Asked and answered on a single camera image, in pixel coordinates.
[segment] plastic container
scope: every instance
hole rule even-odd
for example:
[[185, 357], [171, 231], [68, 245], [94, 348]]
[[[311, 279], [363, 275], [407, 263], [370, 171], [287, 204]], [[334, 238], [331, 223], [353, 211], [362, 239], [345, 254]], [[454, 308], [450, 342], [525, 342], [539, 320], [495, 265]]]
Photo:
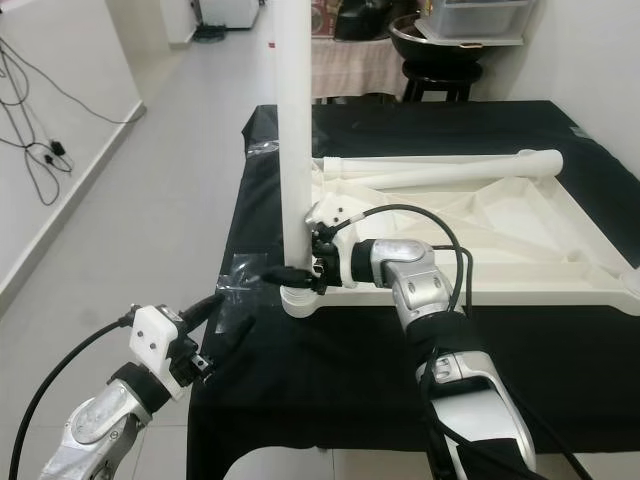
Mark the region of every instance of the plastic container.
[[416, 27], [416, 20], [419, 18], [420, 15], [414, 13], [396, 18], [389, 25], [393, 46], [409, 62], [446, 65], [473, 63], [490, 50], [482, 45], [469, 47], [455, 42], [446, 46], [435, 44], [425, 38]]
[[439, 37], [522, 37], [534, 0], [432, 0], [423, 22]]

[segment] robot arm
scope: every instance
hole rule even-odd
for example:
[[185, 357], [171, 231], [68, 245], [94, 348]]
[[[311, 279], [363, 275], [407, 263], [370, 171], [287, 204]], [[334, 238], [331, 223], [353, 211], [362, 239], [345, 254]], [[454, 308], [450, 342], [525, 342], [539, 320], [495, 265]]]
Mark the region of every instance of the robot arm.
[[[535, 471], [527, 426], [472, 323], [459, 305], [451, 305], [453, 289], [435, 264], [433, 248], [415, 240], [349, 244], [345, 238], [353, 235], [336, 236], [338, 229], [327, 227], [318, 212], [322, 207], [316, 205], [306, 219], [312, 229], [314, 272], [285, 268], [270, 272], [266, 279], [311, 288], [320, 295], [327, 286], [352, 288], [356, 282], [390, 288], [427, 411], [441, 427], [458, 434], [459, 440], [498, 448], [508, 462]], [[478, 466], [469, 461], [473, 452], [441, 430], [431, 425], [429, 432], [427, 451], [434, 478], [489, 478], [475, 477]], [[498, 473], [496, 478], [506, 478], [504, 470]]]
[[98, 396], [71, 414], [40, 479], [111, 480], [153, 414], [171, 398], [179, 400], [196, 378], [206, 381], [248, 333], [251, 319], [223, 334], [213, 360], [197, 353], [188, 334], [222, 299], [209, 297], [180, 314], [165, 305], [133, 306], [130, 347], [141, 363], [121, 367]]

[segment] black strap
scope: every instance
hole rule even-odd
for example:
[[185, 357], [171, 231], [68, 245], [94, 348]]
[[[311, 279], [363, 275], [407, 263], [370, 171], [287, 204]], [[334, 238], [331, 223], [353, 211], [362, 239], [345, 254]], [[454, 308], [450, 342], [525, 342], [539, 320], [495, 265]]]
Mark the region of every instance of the black strap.
[[416, 365], [426, 362], [436, 346], [440, 354], [484, 350], [471, 320], [457, 312], [437, 312], [414, 320], [406, 334]]
[[[499, 455], [505, 463], [517, 469], [527, 470], [513, 438], [495, 438], [473, 442], [483, 449]], [[458, 445], [458, 456], [468, 480], [523, 480], [524, 477], [488, 462], [472, 449]]]

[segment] black stool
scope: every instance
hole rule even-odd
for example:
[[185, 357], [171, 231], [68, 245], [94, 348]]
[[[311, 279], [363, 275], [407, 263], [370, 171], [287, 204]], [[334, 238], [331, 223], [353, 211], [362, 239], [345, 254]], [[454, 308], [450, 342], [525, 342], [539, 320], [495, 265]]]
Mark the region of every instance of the black stool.
[[447, 102], [466, 102], [471, 85], [482, 76], [482, 67], [475, 62], [450, 65], [404, 62], [402, 73], [409, 79], [403, 102], [420, 102], [426, 91], [447, 92]]

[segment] metal bowl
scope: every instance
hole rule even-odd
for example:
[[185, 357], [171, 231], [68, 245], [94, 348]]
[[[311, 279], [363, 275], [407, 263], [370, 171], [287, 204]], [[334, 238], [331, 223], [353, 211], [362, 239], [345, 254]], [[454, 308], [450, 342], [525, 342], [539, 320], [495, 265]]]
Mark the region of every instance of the metal bowl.
[[393, 46], [409, 62], [470, 63], [477, 61], [489, 50], [481, 45], [434, 45], [414, 25], [418, 18], [418, 13], [405, 15], [396, 18], [389, 25]]

